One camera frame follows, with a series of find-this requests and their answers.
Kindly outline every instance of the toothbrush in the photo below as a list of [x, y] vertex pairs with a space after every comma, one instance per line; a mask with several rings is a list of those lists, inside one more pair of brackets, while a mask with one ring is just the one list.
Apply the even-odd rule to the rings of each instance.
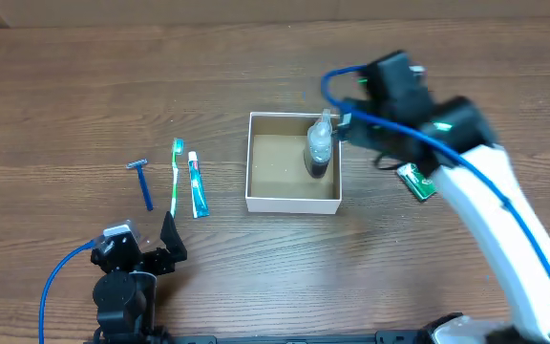
[[171, 169], [173, 170], [173, 191], [171, 193], [171, 216], [176, 215], [176, 205], [178, 202], [178, 164], [176, 162], [176, 156], [183, 153], [183, 140], [175, 138], [171, 145]]

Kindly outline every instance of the toothpaste tube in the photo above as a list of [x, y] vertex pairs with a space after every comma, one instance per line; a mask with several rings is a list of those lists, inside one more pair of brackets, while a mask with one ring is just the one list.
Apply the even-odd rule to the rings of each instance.
[[188, 152], [188, 167], [190, 170], [190, 188], [192, 190], [192, 216], [195, 219], [208, 216], [209, 208], [207, 207], [207, 200], [205, 200], [205, 191], [202, 188], [197, 152]]

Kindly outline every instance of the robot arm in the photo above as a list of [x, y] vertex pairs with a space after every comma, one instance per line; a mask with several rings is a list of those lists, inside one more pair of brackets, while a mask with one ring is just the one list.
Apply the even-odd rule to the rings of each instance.
[[369, 100], [347, 98], [338, 102], [325, 93], [344, 114], [335, 133], [337, 138], [413, 162], [430, 176], [475, 236], [506, 294], [514, 328], [525, 340], [550, 342], [550, 277], [509, 209], [467, 168], [424, 142], [348, 114], [348, 109], [402, 124], [453, 148], [509, 199], [550, 266], [550, 238], [523, 196], [508, 155], [497, 145], [487, 121], [464, 97], [435, 103], [421, 84], [422, 75], [417, 72], [421, 69], [412, 66], [403, 52], [348, 71], [351, 70], [357, 70], [362, 77]]

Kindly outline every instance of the open box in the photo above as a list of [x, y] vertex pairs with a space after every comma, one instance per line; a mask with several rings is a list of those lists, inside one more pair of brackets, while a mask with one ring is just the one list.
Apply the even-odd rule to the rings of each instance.
[[[305, 168], [307, 130], [321, 114], [253, 112], [249, 115], [245, 201], [250, 212], [334, 214], [341, 204], [341, 142], [326, 175]], [[338, 116], [332, 116], [336, 126]]]

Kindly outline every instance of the wooden tabletop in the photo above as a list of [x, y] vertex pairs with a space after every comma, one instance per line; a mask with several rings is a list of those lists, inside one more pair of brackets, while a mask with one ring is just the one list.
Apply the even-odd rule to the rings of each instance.
[[[0, 30], [0, 342], [36, 341], [48, 275], [106, 225], [132, 219], [146, 247], [158, 244], [173, 138], [199, 152], [211, 215], [192, 219], [183, 167], [176, 223], [188, 260], [158, 286], [157, 322], [172, 333], [374, 333], [457, 311], [505, 318], [468, 230], [439, 196], [419, 204], [376, 171], [375, 152], [345, 146], [335, 216], [247, 213], [249, 113], [320, 112], [324, 72], [397, 49], [427, 68], [436, 98], [464, 95], [484, 111], [550, 233], [550, 18]], [[350, 79], [334, 88], [359, 94]], [[124, 167], [142, 158], [152, 212]], [[101, 276], [88, 253], [58, 274], [50, 343], [91, 338]]]

